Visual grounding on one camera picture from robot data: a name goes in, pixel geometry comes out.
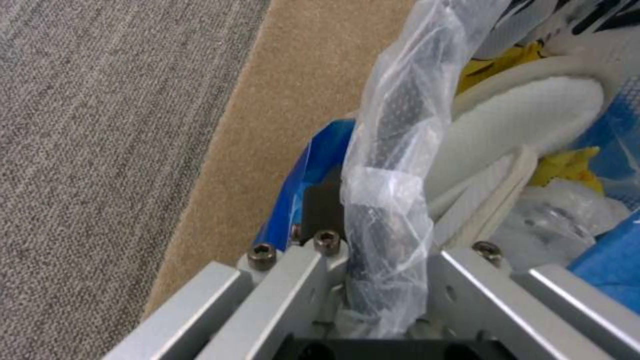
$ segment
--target floor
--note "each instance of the floor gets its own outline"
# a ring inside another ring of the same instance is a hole
[[[0,358],[137,324],[268,5],[2,2]]]

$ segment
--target metal plate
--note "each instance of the metal plate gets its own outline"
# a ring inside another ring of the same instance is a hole
[[[429,261],[429,319],[459,338],[495,336],[519,359],[609,356],[470,249]]]
[[[557,265],[515,279],[616,359],[640,359],[640,317]]]
[[[252,287],[247,273],[210,263],[104,358],[193,358]]]

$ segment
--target hex socket screw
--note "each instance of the hex socket screw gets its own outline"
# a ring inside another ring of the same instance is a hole
[[[249,266],[258,271],[267,271],[276,263],[276,249],[270,243],[257,243],[246,253]]]
[[[340,235],[333,230],[318,231],[313,240],[316,251],[324,256],[334,256],[340,252]]]
[[[478,255],[485,258],[485,260],[489,261],[494,266],[500,266],[500,261],[502,260],[502,251],[498,247],[498,245],[494,243],[490,243],[488,241],[477,241],[472,246],[473,249]]]

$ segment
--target yellow fabric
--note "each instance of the yellow fabric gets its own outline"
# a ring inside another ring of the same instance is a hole
[[[472,59],[460,74],[457,93],[460,94],[480,81],[511,67],[542,58],[541,49],[542,45],[540,43],[533,42],[525,47],[512,47],[496,59]]]
[[[546,186],[552,179],[559,178],[576,181],[598,193],[604,194],[602,183],[589,170],[589,161],[599,152],[599,147],[586,147],[545,156],[540,160],[540,164],[529,181],[529,185]]]

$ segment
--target white fabric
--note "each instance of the white fabric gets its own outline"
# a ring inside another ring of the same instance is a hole
[[[540,156],[574,140],[597,118],[598,81],[557,76],[495,95],[463,113],[447,132],[424,182],[428,202],[519,145]]]
[[[468,247],[486,240],[509,213],[538,164],[526,146],[503,156],[472,178],[434,227],[439,249]]]

